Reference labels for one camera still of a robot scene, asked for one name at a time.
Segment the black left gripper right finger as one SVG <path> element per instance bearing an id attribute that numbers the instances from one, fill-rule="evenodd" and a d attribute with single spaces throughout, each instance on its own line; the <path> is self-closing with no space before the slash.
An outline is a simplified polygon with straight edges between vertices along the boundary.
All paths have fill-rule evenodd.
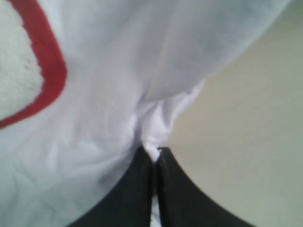
<path id="1" fill-rule="evenodd" d="M 251 226 L 203 193 L 183 171 L 169 148 L 161 148 L 156 173 L 163 227 Z"/>

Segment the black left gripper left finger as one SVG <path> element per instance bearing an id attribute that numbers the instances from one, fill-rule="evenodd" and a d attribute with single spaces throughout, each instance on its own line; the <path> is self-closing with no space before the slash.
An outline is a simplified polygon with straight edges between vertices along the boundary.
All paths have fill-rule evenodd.
<path id="1" fill-rule="evenodd" d="M 152 162 L 143 147 L 115 187 L 71 227 L 149 227 L 152 209 Z"/>

